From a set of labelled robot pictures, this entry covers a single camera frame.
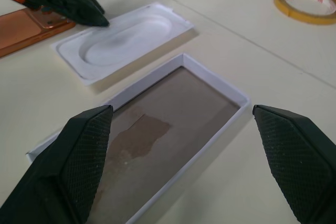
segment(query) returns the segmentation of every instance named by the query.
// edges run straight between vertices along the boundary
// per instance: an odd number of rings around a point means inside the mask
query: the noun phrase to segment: yellow tape
[[[294,18],[302,22],[317,25],[328,25],[336,23],[336,12],[329,15],[314,15],[293,8],[286,2],[286,0],[274,0],[274,4],[282,13],[284,13],[288,17]]]

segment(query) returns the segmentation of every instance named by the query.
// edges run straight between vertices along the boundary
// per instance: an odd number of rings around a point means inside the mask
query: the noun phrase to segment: white table
[[[1,59],[0,202],[29,167],[26,152],[70,117],[181,52],[243,90],[253,104],[308,116],[336,142],[336,74],[331,71],[336,26],[291,20],[272,0],[98,1],[107,17],[159,1],[193,22],[199,35],[173,51],[174,46],[161,48],[90,87],[50,48],[81,26]],[[20,8],[9,0],[0,5],[0,14]],[[298,223],[272,178],[251,108],[138,221],[155,222]]]

